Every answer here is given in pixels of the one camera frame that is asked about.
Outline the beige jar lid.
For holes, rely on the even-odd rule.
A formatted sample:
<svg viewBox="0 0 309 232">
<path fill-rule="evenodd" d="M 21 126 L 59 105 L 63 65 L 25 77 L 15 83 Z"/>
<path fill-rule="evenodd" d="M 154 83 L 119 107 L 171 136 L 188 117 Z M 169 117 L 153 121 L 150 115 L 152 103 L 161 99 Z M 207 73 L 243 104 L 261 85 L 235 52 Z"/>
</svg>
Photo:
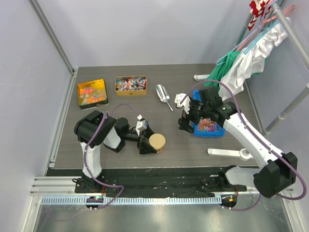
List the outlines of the beige jar lid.
<svg viewBox="0 0 309 232">
<path fill-rule="evenodd" d="M 153 149 L 161 150 L 165 147 L 166 139 L 162 134 L 155 133 L 155 134 L 150 136 L 149 144 Z"/>
</svg>

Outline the clear plastic jar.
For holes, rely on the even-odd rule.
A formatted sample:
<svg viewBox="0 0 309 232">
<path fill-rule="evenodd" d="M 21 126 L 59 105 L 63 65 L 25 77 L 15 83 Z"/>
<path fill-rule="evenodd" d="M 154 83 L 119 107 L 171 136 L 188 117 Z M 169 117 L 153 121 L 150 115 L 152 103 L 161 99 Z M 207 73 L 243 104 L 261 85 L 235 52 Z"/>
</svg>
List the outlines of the clear plastic jar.
<svg viewBox="0 0 309 232">
<path fill-rule="evenodd" d="M 162 146 L 162 147 L 154 147 L 153 149 L 154 149 L 154 152 L 156 154 L 159 154 L 159 153 L 162 153 L 164 151 L 165 147 L 164 146 Z"/>
</svg>

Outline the blue plastic bin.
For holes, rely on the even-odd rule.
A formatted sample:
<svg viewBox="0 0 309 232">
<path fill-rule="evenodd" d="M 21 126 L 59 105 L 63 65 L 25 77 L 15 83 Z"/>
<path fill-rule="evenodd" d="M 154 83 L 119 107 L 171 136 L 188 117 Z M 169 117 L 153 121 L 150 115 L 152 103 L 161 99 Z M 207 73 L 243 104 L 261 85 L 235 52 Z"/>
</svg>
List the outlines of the blue plastic bin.
<svg viewBox="0 0 309 232">
<path fill-rule="evenodd" d="M 223 137 L 225 134 L 225 129 L 209 118 L 201 119 L 198 124 L 193 125 L 193 128 L 195 137 L 214 138 Z"/>
</svg>

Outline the silver metal scoop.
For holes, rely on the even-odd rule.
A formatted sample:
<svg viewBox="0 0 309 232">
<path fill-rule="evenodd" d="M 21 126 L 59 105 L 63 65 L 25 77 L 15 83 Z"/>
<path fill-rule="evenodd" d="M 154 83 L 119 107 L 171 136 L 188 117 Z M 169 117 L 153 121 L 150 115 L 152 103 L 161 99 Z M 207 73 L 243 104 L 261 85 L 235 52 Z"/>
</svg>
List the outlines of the silver metal scoop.
<svg viewBox="0 0 309 232">
<path fill-rule="evenodd" d="M 169 103 L 169 94 L 167 93 L 165 87 L 162 85 L 156 85 L 155 90 L 161 102 L 166 103 L 173 112 L 173 109 Z"/>
</svg>

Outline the gold tin of lollipops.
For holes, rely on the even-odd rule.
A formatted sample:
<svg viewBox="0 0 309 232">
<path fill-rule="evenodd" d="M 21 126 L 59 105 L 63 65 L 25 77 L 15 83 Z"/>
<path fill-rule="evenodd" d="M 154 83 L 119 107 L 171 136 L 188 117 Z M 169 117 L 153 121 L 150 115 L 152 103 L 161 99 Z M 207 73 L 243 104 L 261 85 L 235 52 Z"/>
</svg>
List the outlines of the gold tin of lollipops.
<svg viewBox="0 0 309 232">
<path fill-rule="evenodd" d="M 115 79 L 117 96 L 147 95 L 147 76 L 118 76 Z"/>
</svg>

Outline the gold tin of star candies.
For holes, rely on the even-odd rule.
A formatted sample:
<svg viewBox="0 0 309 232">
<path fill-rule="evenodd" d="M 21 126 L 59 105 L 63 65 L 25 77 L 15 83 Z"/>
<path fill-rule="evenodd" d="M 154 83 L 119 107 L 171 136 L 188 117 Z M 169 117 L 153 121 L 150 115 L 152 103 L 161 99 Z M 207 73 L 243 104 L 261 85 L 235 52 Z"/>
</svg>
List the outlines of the gold tin of star candies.
<svg viewBox="0 0 309 232">
<path fill-rule="evenodd" d="M 79 83 L 77 85 L 78 105 L 86 110 L 109 104 L 104 79 Z"/>
</svg>

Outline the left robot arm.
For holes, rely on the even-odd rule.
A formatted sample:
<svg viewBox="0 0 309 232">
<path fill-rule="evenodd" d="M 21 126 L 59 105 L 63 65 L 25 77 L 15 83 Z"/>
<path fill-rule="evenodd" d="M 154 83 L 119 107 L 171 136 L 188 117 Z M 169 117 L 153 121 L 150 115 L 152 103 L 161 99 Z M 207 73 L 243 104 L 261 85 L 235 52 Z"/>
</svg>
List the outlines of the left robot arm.
<svg viewBox="0 0 309 232">
<path fill-rule="evenodd" d="M 150 145 L 150 137 L 155 133 L 142 115 L 137 115 L 136 126 L 130 127 L 124 117 L 114 118 L 100 111 L 93 111 L 74 128 L 83 150 L 83 174 L 74 178 L 76 193 L 97 193 L 103 189 L 100 148 L 104 145 L 109 150 L 120 152 L 126 141 L 135 142 L 141 155 L 155 154 L 157 150 Z"/>
</svg>

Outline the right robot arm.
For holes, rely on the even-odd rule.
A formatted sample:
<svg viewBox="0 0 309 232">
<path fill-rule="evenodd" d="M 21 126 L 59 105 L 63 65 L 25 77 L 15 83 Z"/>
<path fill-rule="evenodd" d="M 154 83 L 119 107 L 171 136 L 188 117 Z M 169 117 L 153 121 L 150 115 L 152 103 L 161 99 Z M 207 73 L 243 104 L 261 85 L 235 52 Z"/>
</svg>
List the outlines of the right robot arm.
<svg viewBox="0 0 309 232">
<path fill-rule="evenodd" d="M 256 188 L 262 196 L 271 198 L 296 181 L 297 157 L 292 153 L 283 153 L 263 137 L 237 111 L 233 102 L 222 101 L 215 86 L 208 86 L 199 91 L 200 100 L 195 100 L 186 94 L 177 94 L 176 108 L 182 108 L 183 113 L 178 120 L 179 129 L 192 133 L 193 123 L 209 118 L 217 122 L 227 132 L 232 134 L 249 152 L 258 168 L 232 167 L 218 178 L 218 185 L 224 191 L 231 190 L 235 185 Z"/>
</svg>

